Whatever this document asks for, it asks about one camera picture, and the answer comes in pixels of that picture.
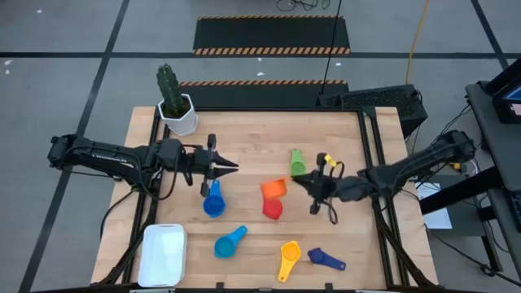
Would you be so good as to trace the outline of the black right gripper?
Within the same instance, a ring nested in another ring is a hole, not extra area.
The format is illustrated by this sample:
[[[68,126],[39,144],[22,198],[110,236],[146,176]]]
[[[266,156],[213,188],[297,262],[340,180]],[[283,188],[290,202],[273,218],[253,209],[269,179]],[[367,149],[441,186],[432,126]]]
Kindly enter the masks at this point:
[[[324,168],[327,164],[324,160],[325,155],[326,153],[317,154],[317,167],[312,172],[291,177],[294,183],[302,186],[307,194],[313,198],[313,203],[309,209],[312,215],[318,214],[321,204],[328,207],[329,215],[336,215],[331,199],[332,193],[335,191],[335,178],[332,176],[335,167],[332,167],[329,176],[324,174]]]

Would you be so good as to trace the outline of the green measuring cup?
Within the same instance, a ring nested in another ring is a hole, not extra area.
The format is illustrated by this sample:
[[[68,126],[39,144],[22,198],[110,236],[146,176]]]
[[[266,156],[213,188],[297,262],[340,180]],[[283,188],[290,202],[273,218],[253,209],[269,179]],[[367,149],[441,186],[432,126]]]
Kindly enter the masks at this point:
[[[306,174],[306,163],[300,149],[291,150],[290,170],[293,177]]]

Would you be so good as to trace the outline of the orange measuring cup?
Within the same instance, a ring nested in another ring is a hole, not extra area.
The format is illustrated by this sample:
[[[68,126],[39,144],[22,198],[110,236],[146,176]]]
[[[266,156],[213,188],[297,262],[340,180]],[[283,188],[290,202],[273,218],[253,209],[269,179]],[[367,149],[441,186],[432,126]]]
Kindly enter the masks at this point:
[[[279,199],[287,194],[287,179],[281,177],[274,181],[266,181],[260,185],[260,190],[265,199]]]

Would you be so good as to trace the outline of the large blue measuring cup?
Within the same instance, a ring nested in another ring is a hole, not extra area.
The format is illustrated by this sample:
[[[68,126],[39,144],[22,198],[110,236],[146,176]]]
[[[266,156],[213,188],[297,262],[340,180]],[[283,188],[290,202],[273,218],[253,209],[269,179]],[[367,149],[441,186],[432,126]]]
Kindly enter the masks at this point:
[[[221,183],[214,180],[210,186],[208,196],[203,201],[203,210],[211,218],[220,216],[225,211],[226,203],[221,193]]]

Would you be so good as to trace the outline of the red measuring cup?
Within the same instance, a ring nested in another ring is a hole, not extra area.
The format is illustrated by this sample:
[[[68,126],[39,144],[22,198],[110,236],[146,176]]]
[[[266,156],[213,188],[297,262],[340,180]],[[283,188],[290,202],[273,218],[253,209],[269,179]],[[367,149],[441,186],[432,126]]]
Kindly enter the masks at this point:
[[[263,198],[262,213],[271,220],[277,221],[282,215],[283,207],[279,199]]]

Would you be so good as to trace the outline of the yellow measuring cup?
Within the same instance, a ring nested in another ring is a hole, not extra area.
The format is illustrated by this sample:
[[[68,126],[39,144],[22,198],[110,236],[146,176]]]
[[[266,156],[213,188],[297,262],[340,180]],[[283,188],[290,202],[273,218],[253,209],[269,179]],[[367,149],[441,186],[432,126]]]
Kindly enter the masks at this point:
[[[287,281],[300,256],[301,250],[297,241],[290,241],[281,246],[281,264],[278,272],[278,280],[280,282]]]

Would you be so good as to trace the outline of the small navy measuring cup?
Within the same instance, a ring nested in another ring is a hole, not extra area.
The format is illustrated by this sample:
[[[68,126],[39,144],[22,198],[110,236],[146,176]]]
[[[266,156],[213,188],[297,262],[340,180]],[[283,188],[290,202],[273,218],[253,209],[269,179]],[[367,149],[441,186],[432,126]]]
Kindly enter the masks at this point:
[[[313,248],[307,252],[310,261],[315,265],[323,265],[339,271],[346,269],[346,264],[325,253],[320,247]]]

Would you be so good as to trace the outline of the light blue measuring cup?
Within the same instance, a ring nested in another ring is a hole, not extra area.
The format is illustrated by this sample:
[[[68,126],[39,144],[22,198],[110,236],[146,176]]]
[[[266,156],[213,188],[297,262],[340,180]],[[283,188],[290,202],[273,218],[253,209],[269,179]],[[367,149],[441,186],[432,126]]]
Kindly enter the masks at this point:
[[[214,256],[217,258],[234,256],[239,242],[246,233],[247,227],[241,225],[235,231],[220,237],[214,244]]]

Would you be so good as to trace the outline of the white plastic basket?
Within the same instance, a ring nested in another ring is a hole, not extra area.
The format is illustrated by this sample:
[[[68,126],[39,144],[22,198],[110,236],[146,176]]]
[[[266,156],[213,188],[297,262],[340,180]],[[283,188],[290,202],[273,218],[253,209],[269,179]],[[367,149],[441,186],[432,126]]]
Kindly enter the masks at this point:
[[[149,225],[143,234],[138,285],[176,286],[185,274],[187,233],[179,224]]]

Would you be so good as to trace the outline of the white hexagonal plant pot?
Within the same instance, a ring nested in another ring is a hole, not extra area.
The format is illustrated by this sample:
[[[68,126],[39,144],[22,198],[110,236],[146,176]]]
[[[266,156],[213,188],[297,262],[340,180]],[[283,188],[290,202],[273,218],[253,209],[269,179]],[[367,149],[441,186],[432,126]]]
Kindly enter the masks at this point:
[[[182,94],[182,98],[189,104],[189,110],[181,118],[169,118],[164,113],[164,102],[157,104],[161,120],[178,136],[186,136],[194,133],[199,123],[199,116],[195,111],[195,107],[191,101],[189,94]]]

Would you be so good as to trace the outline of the black hazard-striped floor mat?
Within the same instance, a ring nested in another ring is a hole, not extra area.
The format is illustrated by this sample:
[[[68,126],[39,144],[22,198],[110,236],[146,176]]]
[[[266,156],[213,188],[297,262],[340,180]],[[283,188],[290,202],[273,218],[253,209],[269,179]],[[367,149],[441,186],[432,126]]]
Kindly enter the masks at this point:
[[[315,107],[319,96],[348,91],[344,80],[182,81],[196,108]]]
[[[197,20],[193,54],[348,55],[345,19],[334,15],[205,16]]]

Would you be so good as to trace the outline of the green cactus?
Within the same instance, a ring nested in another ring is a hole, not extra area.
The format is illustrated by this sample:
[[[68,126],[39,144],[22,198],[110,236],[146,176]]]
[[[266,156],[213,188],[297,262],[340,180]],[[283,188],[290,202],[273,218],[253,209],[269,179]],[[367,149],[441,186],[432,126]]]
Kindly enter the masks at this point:
[[[171,66],[167,63],[159,66],[156,79],[164,100],[164,116],[173,119],[181,118],[186,112],[186,107],[177,76]]]

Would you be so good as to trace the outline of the black computer case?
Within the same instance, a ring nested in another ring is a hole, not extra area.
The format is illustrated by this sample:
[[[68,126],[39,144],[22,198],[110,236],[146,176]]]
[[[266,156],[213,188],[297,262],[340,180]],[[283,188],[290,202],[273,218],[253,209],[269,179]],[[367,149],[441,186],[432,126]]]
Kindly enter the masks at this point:
[[[317,105],[339,109],[394,107],[398,112],[405,138],[428,118],[422,104],[421,92],[413,85],[396,85],[371,90],[343,90],[334,94],[322,94],[317,98]]]

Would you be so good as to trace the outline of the grey side desk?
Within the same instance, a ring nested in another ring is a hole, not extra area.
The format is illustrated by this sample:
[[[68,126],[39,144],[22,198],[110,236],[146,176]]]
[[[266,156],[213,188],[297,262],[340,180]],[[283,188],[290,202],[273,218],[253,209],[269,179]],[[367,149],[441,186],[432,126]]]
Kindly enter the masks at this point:
[[[486,194],[490,205],[478,209],[481,221],[496,220],[510,257],[521,278],[521,124],[504,124],[493,102],[496,94],[489,83],[466,87],[469,103],[494,165],[480,173],[427,197],[420,202],[422,214]]]

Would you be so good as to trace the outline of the black monitor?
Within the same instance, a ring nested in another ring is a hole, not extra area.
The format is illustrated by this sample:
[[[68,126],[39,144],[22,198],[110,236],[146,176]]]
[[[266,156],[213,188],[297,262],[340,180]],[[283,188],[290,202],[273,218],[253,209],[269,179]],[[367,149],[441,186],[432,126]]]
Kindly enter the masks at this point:
[[[483,86],[501,123],[521,124],[521,59]]]

